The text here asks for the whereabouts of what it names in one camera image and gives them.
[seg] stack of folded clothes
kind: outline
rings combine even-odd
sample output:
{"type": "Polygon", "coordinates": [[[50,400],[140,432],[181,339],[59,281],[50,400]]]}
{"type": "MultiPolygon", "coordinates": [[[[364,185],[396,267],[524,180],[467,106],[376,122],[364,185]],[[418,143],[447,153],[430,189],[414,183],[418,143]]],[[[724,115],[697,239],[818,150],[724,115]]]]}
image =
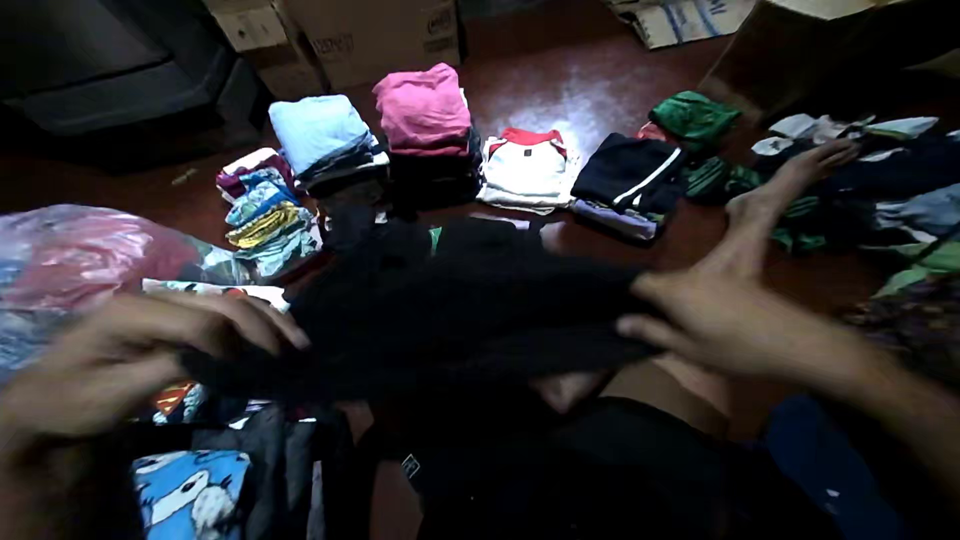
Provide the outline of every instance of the stack of folded clothes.
{"type": "Polygon", "coordinates": [[[486,182],[477,200],[504,209],[545,215],[570,203],[569,159],[564,139],[553,130],[535,134],[507,128],[483,150],[486,182]]]}
{"type": "Polygon", "coordinates": [[[294,185],[311,195],[386,176],[390,160],[347,96],[276,102],[270,105],[270,121],[294,185]]]}
{"type": "Polygon", "coordinates": [[[233,203],[237,197],[247,191],[243,183],[240,182],[240,175],[267,167],[276,169],[283,177],[286,186],[292,192],[298,192],[295,186],[294,173],[290,170],[290,164],[273,148],[261,148],[225,166],[217,173],[217,189],[220,190],[220,194],[228,203],[233,203]]]}
{"type": "Polygon", "coordinates": [[[235,229],[227,241],[240,248],[237,258],[256,265],[260,278],[277,274],[289,262],[315,253],[318,241],[310,211],[301,207],[275,167],[239,176],[244,193],[233,201],[227,223],[235,229]]]}
{"type": "Polygon", "coordinates": [[[571,209],[634,240],[652,240],[685,185],[677,175],[686,153],[653,138],[610,134],[577,176],[571,209]]]}
{"type": "Polygon", "coordinates": [[[389,145],[398,208],[427,209],[473,200],[480,186],[480,137],[470,125],[457,72],[391,73],[374,88],[389,145]]]}

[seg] red floor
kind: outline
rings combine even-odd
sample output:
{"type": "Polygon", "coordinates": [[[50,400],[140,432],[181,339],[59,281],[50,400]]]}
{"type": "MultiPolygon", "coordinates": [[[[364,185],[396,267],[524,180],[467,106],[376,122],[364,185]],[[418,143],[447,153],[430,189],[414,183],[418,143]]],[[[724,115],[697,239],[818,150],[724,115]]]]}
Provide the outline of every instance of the red floor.
{"type": "MultiPolygon", "coordinates": [[[[554,0],[524,12],[468,21],[466,26],[469,54],[459,71],[482,136],[507,126],[556,128],[585,156],[610,132],[635,132],[658,101],[695,88],[728,42],[722,37],[649,52],[598,0],[554,0]]],[[[352,88],[346,94],[367,123],[378,126],[370,88],[352,88]]],[[[738,128],[727,154],[746,158],[746,149],[760,135],[738,128]]],[[[269,127],[262,145],[276,146],[269,127]]],[[[56,203],[112,207],[228,247],[223,221],[228,207],[213,187],[213,178],[220,166],[254,148],[115,177],[54,160],[4,156],[0,174],[12,188],[0,200],[0,211],[56,203]],[[185,182],[172,184],[194,169],[185,182]]],[[[569,218],[558,214],[551,219],[558,217],[569,218]]],[[[668,270],[685,268],[702,257],[724,227],[721,209],[682,203],[666,235],[650,249],[628,246],[572,222],[564,227],[562,238],[564,251],[571,255],[668,270]]],[[[882,283],[877,271],[853,255],[788,258],[776,249],[767,275],[777,290],[822,312],[861,301],[882,283]]],[[[755,430],[767,406],[782,395],[776,386],[751,388],[740,394],[749,400],[734,409],[734,435],[755,430]]]]}

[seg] pink shirt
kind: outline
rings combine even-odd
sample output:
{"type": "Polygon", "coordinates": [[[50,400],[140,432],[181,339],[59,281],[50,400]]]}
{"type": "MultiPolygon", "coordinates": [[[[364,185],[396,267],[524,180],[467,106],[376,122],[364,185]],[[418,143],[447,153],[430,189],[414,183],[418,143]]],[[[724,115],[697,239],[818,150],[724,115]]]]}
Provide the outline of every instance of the pink shirt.
{"type": "Polygon", "coordinates": [[[457,72],[445,63],[429,71],[391,73],[373,87],[390,151],[418,156],[464,156],[470,112],[457,72]]]}

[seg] hand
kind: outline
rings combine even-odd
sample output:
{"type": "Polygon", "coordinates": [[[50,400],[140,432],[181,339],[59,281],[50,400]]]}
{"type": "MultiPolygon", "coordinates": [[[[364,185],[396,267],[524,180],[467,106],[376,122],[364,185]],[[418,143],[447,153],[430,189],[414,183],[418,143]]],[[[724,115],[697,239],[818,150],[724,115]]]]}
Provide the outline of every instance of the hand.
{"type": "Polygon", "coordinates": [[[256,299],[169,293],[117,296],[60,335],[0,392],[0,427],[18,439],[110,430],[186,378],[177,351],[229,361],[239,339],[277,354],[309,345],[291,319],[256,299]]]}
{"type": "Polygon", "coordinates": [[[622,335],[722,371],[830,383],[858,378],[882,356],[857,335],[751,282],[694,271],[644,274],[631,289],[675,326],[628,315],[617,321],[622,335]]]}
{"type": "Polygon", "coordinates": [[[804,178],[821,179],[835,167],[845,165],[860,153],[860,145],[848,138],[832,140],[812,150],[807,150],[788,160],[778,175],[799,175],[804,178]]]}

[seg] cardboard box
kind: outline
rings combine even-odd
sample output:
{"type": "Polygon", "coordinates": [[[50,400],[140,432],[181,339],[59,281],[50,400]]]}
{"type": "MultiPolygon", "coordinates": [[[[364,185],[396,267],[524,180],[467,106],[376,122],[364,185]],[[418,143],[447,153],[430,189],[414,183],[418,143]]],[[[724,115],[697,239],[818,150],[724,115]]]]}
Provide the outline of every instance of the cardboard box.
{"type": "Polygon", "coordinates": [[[605,0],[648,49],[726,36],[740,28],[756,0],[605,0]]]}
{"type": "Polygon", "coordinates": [[[956,9],[951,0],[759,0],[699,89],[769,121],[815,91],[944,54],[956,46],[956,9]]]}
{"type": "Polygon", "coordinates": [[[300,57],[293,45],[277,45],[244,53],[274,97],[297,101],[307,96],[324,95],[328,85],[314,65],[300,57]]]}
{"type": "Polygon", "coordinates": [[[233,50],[240,53],[287,42],[270,0],[204,0],[233,50]]]}
{"type": "Polygon", "coordinates": [[[230,44],[276,99],[323,95],[329,84],[283,0],[204,0],[230,44]]]}
{"type": "Polygon", "coordinates": [[[287,0],[334,89],[460,63],[453,0],[287,0]]]}

